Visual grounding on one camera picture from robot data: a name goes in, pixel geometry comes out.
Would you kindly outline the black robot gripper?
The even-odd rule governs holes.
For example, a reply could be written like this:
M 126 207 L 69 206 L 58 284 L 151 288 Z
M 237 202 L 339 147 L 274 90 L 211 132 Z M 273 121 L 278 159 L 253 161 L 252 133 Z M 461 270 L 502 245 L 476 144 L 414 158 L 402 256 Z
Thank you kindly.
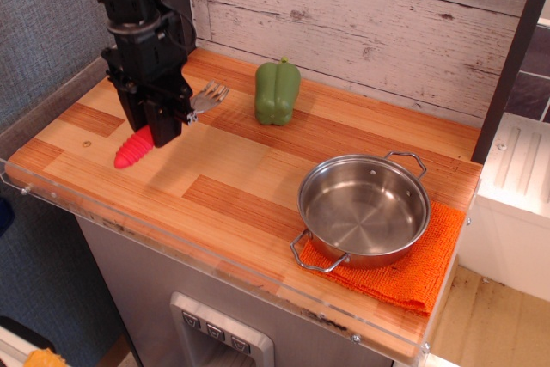
M 161 148 L 181 134 L 181 122 L 191 111 L 193 94 L 181 75 L 188 52 L 181 17 L 156 12 L 146 21 L 107 26 L 116 46 L 101 56 L 108 79 L 133 131 L 148 124 L 154 146 Z

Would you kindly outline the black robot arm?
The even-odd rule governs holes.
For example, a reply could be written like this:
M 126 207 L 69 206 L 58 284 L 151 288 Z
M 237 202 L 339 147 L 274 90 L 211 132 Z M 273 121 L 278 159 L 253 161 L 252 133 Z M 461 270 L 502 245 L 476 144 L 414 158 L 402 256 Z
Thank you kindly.
M 133 131 L 149 127 L 160 148 L 193 116 L 182 75 L 196 46 L 190 0 L 99 0 L 115 45 L 104 49 L 107 78 Z

